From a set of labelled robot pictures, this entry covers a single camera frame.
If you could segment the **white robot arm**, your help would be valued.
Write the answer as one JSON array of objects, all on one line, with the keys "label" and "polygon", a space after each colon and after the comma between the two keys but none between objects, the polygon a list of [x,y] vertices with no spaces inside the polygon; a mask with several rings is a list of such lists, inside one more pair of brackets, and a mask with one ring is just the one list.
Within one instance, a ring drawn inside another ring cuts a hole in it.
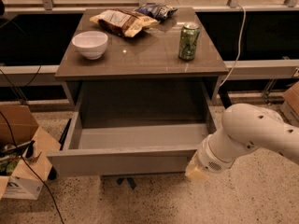
[{"label": "white robot arm", "polygon": [[274,110],[249,104],[229,106],[221,127],[200,144],[185,169],[190,180],[230,169],[235,160],[258,148],[276,152],[299,164],[299,128],[285,123]]}]

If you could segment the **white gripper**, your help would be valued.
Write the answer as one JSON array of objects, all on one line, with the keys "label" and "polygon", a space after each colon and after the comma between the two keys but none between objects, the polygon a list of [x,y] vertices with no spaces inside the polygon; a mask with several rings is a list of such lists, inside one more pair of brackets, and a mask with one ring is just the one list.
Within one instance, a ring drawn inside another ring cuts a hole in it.
[{"label": "white gripper", "polygon": [[203,140],[198,148],[198,153],[194,153],[185,169],[185,176],[190,180],[198,181],[207,179],[209,178],[208,172],[219,174],[230,169],[234,164],[232,161],[221,161],[213,154],[209,146],[210,137],[211,134]]}]

